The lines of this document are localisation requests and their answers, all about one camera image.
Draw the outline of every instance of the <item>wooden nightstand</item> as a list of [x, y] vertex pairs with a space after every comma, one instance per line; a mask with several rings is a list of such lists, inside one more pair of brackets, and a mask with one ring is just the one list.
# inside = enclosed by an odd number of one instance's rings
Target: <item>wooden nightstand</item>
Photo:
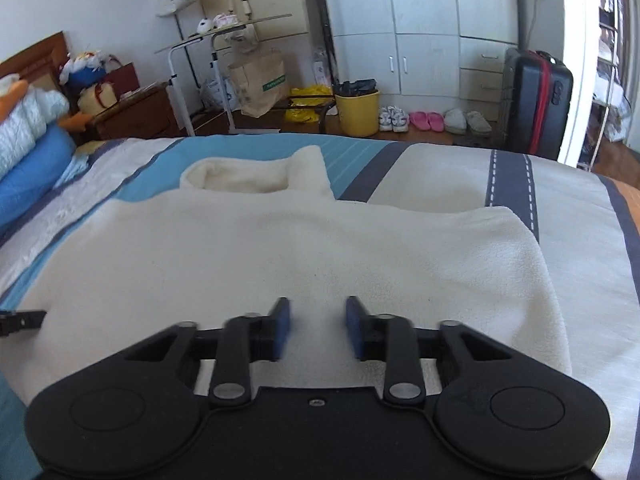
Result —
[[86, 140], [180, 137], [166, 86], [160, 83], [136, 92], [95, 116], [86, 127]]

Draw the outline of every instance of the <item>black suitcase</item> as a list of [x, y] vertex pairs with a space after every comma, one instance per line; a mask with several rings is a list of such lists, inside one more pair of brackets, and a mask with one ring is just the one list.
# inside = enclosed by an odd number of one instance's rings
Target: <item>black suitcase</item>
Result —
[[558, 160], [573, 88], [574, 76], [559, 59], [510, 48], [498, 119], [504, 148]]

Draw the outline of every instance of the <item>striped bed sheet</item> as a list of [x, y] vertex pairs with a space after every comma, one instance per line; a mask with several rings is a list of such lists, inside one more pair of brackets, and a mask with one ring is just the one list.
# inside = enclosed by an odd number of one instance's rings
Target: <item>striped bed sheet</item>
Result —
[[[84, 177], [0, 240], [0, 309], [20, 307], [50, 254], [107, 200], [137, 202], [176, 189], [181, 173], [208, 156], [273, 160], [315, 144], [339, 200], [442, 213], [507, 206], [516, 213], [539, 241], [556, 288], [574, 377], [596, 390], [611, 414], [612, 433], [594, 470], [604, 479], [640, 479], [640, 191], [533, 156], [458, 146], [304, 134], [163, 142], [107, 143]], [[120, 170], [125, 160], [129, 167]], [[107, 178], [108, 171], [117, 176]], [[91, 194], [94, 181], [104, 192], [68, 214], [49, 238], [30, 234], [65, 200]], [[30, 258], [12, 267], [27, 246]], [[37, 471], [21, 413], [24, 406], [0, 381], [0, 479]]]

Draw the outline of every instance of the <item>bed sheet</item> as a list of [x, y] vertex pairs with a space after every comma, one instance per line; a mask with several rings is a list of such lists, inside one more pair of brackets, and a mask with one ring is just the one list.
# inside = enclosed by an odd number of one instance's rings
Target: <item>bed sheet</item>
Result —
[[[48, 199], [13, 236], [0, 241], [0, 308], [19, 307], [49, 255], [106, 200], [137, 202], [176, 189], [180, 174], [208, 156], [273, 160], [316, 144], [321, 147], [332, 191], [340, 200], [426, 212], [502, 205], [519, 216], [539, 241], [556, 288], [574, 376], [594, 388], [611, 411], [612, 439], [596, 471], [606, 479], [640, 478], [640, 378], [636, 373], [640, 364], [640, 193], [636, 190], [536, 157], [456, 146], [299, 134], [164, 142], [126, 140], [105, 145], [85, 177]], [[120, 169], [125, 159], [126, 170], [109, 180], [104, 196], [75, 212], [77, 217], [57, 222], [50, 240], [40, 240], [40, 247], [32, 243], [36, 246], [32, 257], [8, 272], [11, 250], [19, 251], [34, 240], [29, 231], [36, 229], [41, 217], [56, 211], [65, 193], [66, 200], [73, 200], [83, 187], [90, 192], [92, 179], [103, 182], [100, 174], [114, 166]], [[11, 392], [4, 393], [14, 419], [19, 420], [15, 413], [24, 407]], [[14, 423], [3, 433], [12, 431], [17, 435], [14, 442], [21, 443], [14, 458], [37, 470], [22, 428]], [[18, 471], [15, 465], [9, 469]], [[0, 478], [3, 474], [0, 466]]]

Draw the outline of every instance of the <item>wardrobe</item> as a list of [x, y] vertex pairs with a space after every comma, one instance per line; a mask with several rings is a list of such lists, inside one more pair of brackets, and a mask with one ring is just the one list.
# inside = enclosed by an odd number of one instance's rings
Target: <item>wardrobe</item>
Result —
[[340, 80], [375, 78], [382, 104], [496, 120], [517, 0], [326, 0]]

